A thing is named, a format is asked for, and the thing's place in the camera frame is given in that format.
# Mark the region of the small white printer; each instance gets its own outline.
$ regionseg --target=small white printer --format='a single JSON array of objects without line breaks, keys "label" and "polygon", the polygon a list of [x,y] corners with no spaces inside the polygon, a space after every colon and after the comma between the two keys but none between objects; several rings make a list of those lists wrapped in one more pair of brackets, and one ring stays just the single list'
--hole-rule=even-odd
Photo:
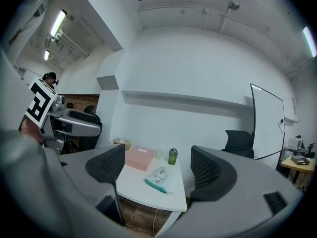
[{"label": "small white printer", "polygon": [[288,149],[298,150],[302,146],[302,139],[301,138],[290,138],[288,140]]}]

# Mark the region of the clear cup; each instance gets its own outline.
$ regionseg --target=clear cup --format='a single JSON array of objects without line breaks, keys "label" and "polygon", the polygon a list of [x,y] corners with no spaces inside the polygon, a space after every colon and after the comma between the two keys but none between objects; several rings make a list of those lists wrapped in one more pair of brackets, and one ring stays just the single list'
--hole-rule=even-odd
[{"label": "clear cup", "polygon": [[156,149],[154,157],[156,159],[160,160],[162,158],[162,156],[163,156],[163,150],[160,148]]}]

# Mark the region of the pink box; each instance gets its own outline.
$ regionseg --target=pink box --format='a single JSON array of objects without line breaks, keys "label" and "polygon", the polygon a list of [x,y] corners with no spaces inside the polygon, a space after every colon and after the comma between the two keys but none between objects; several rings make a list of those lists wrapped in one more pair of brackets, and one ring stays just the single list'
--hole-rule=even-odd
[{"label": "pink box", "polygon": [[135,146],[125,153],[125,164],[146,172],[153,157],[153,150]]}]

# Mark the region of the wooden panel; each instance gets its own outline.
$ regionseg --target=wooden panel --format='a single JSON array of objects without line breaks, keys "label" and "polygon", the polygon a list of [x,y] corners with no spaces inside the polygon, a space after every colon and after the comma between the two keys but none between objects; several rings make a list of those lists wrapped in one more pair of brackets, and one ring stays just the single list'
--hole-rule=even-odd
[{"label": "wooden panel", "polygon": [[87,106],[96,106],[98,104],[99,95],[64,95],[65,106],[68,103],[73,104],[73,109],[83,112]]},{"label": "wooden panel", "polygon": [[[125,221],[126,229],[141,238],[151,238],[153,235],[153,221],[155,218],[155,208],[135,203],[129,199],[119,196],[120,208]],[[186,198],[187,208],[190,207],[190,200]],[[163,227],[170,211],[158,209],[157,218],[154,223],[154,231],[157,234]]]}]

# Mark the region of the person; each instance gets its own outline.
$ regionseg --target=person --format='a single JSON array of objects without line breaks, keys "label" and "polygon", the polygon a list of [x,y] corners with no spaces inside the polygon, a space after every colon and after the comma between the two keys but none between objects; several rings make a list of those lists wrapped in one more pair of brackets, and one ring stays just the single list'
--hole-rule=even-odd
[{"label": "person", "polygon": [[[55,72],[46,73],[42,78],[52,89],[54,89],[53,84],[56,83],[56,74]],[[33,137],[41,145],[43,145],[43,137],[40,133],[39,128],[33,123],[27,116],[24,116],[20,132],[24,135]]]},{"label": "person", "polygon": [[42,78],[52,89],[54,89],[53,84],[56,83],[55,72],[46,73]]}]

